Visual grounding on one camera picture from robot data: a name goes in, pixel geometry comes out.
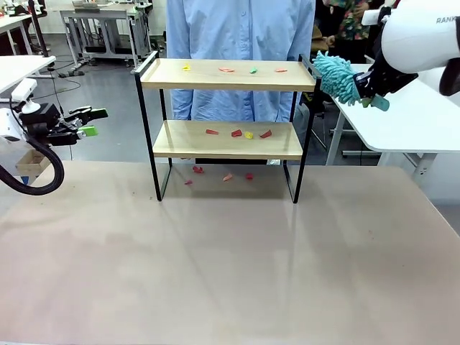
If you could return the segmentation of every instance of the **black cable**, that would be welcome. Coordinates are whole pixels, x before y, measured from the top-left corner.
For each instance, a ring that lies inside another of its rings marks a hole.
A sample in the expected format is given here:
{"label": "black cable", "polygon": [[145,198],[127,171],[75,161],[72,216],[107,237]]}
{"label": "black cable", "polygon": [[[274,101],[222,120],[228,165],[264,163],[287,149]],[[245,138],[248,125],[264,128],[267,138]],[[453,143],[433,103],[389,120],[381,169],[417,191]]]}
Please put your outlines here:
{"label": "black cable", "polygon": [[[68,92],[68,91],[74,91],[76,90],[77,88],[80,88],[81,87],[81,84],[77,81],[74,81],[74,80],[69,80],[69,79],[65,79],[65,81],[68,81],[70,83],[74,83],[74,84],[77,84],[77,86],[75,88],[69,88],[67,90],[62,90],[62,91],[58,91],[57,93],[64,93],[64,92]],[[35,100],[37,99],[41,99],[41,98],[46,98],[46,97],[50,97],[50,96],[53,96],[55,95],[54,93],[50,93],[49,95],[46,95],[46,96],[40,96],[40,97],[34,97]]]}
{"label": "black cable", "polygon": [[55,170],[55,176],[52,179],[52,181],[42,187],[30,187],[19,182],[1,165],[0,180],[3,181],[6,185],[8,185],[10,188],[14,189],[16,192],[28,194],[30,196],[43,196],[44,194],[48,194],[55,191],[60,187],[60,185],[63,184],[64,181],[63,163],[54,151],[52,151],[48,146],[40,144],[34,138],[28,137],[26,142],[50,160],[51,165]]}
{"label": "black cable", "polygon": [[26,133],[26,130],[25,130],[24,127],[22,126],[21,122],[19,122],[19,120],[17,119],[16,115],[14,115],[14,110],[13,110],[12,101],[13,101],[13,96],[10,96],[10,97],[9,97],[9,110],[11,111],[11,115],[13,116],[13,119],[16,120],[16,122],[17,122],[17,124],[19,125],[19,127],[22,128],[22,131],[23,131],[24,133]]}
{"label": "black cable", "polygon": [[61,114],[61,115],[64,115],[63,106],[60,105],[60,101],[59,101],[59,97],[58,97],[58,92],[56,91],[55,77],[52,75],[52,72],[51,72],[51,71],[50,71],[50,75],[51,75],[51,80],[52,80],[52,87],[55,89],[55,95],[56,95],[56,99],[57,99],[57,104],[59,104],[60,114]]}

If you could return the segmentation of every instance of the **white table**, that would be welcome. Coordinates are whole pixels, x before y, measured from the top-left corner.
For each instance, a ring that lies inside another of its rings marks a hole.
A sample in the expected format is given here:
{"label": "white table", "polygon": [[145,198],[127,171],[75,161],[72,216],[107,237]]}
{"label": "white table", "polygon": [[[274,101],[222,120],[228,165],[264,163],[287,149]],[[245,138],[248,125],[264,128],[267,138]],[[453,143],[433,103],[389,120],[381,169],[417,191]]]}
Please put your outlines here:
{"label": "white table", "polygon": [[[371,65],[352,66],[362,72]],[[334,163],[345,119],[368,148],[383,152],[379,165],[387,164],[391,152],[410,155],[416,165],[413,178],[418,182],[438,153],[460,152],[460,108],[456,104],[419,80],[385,98],[390,101],[388,111],[334,100],[340,115],[326,165]]]}
{"label": "white table", "polygon": [[26,30],[24,27],[24,20],[32,18],[30,14],[25,14],[18,17],[9,17],[4,16],[0,17],[0,34],[7,33],[9,38],[9,44],[11,45],[11,49],[13,50],[13,54],[17,54],[17,51],[14,49],[14,42],[12,39],[11,30],[16,29],[19,27],[21,29],[22,38],[24,39],[24,43],[26,45],[27,54],[32,54],[32,49],[30,48],[29,40],[27,39]]}
{"label": "white table", "polygon": [[56,57],[40,55],[0,56],[0,93],[54,62]]}

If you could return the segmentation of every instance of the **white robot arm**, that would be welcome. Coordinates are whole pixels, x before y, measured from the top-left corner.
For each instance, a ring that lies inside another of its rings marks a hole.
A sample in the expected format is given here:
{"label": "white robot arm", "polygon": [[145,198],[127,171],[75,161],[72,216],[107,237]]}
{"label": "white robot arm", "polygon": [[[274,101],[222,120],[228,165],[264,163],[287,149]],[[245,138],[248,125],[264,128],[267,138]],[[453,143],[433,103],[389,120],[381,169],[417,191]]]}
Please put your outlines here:
{"label": "white robot arm", "polygon": [[396,92],[417,72],[446,66],[440,93],[460,91],[460,1],[401,1],[397,9],[367,11],[362,24],[380,24],[374,65],[357,76],[362,98]]}

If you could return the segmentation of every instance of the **shelf board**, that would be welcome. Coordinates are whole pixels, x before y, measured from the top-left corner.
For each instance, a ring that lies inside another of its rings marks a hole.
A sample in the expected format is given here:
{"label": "shelf board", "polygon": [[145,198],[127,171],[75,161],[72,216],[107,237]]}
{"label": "shelf board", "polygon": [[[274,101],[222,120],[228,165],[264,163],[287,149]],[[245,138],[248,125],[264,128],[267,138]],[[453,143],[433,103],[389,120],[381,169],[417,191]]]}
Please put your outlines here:
{"label": "shelf board", "polygon": [[[221,67],[235,69],[232,73]],[[277,73],[277,68],[286,72]],[[201,90],[313,91],[315,80],[302,63],[293,61],[156,59],[141,78],[144,88]]]}
{"label": "shelf board", "polygon": [[[218,131],[219,135],[207,134],[207,129]],[[237,129],[243,136],[232,137],[231,133]],[[271,137],[259,137],[269,129]],[[245,132],[253,133],[254,139],[247,139]],[[290,122],[167,120],[163,122],[153,152],[155,157],[171,158],[300,160],[302,157],[302,147]]]}

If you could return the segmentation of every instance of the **floor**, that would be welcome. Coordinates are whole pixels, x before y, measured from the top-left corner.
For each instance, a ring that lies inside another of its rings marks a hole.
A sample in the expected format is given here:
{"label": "floor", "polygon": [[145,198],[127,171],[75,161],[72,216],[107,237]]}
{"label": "floor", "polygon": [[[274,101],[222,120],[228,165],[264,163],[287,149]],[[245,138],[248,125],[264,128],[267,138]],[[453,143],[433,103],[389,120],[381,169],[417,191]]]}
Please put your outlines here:
{"label": "floor", "polygon": [[[55,69],[61,73],[68,71],[72,66],[72,58],[63,34],[45,35],[45,41],[50,48],[50,54],[57,57]],[[147,162],[147,145],[144,138],[142,119],[140,116],[139,102],[137,98],[134,76],[130,74],[132,68],[128,68],[124,61],[110,60],[101,61],[96,66],[84,66],[81,68],[85,75],[72,78],[56,78],[54,80],[40,79],[34,92],[34,98],[40,102],[60,102],[63,109],[78,108],[91,105],[94,108],[106,108],[109,113],[108,119],[95,121],[99,135],[81,140],[77,145],[69,147],[57,147],[56,152],[63,160],[96,160],[96,161],[124,161],[124,162]],[[153,137],[160,130],[162,123],[160,97],[158,92],[145,91],[145,100],[149,115],[150,130]],[[169,93],[165,93],[167,99],[167,113],[171,114]],[[325,119],[315,119],[314,130],[319,137],[323,138],[323,127],[326,129],[326,145],[330,144],[331,136],[329,129],[336,125],[339,113],[335,106],[326,107]],[[342,137],[340,150],[365,149],[361,140],[356,135]],[[2,165],[14,172],[15,163],[23,155],[22,151],[13,152],[9,155],[0,156]],[[308,150],[308,165],[324,165],[327,153],[322,146],[312,139]],[[336,158],[337,165],[376,165],[377,158],[348,157]],[[0,185],[0,193],[5,187]],[[3,202],[0,194],[0,214],[8,208],[16,196],[8,196]],[[459,212],[449,208],[446,215],[450,217],[452,224],[460,229]]]}

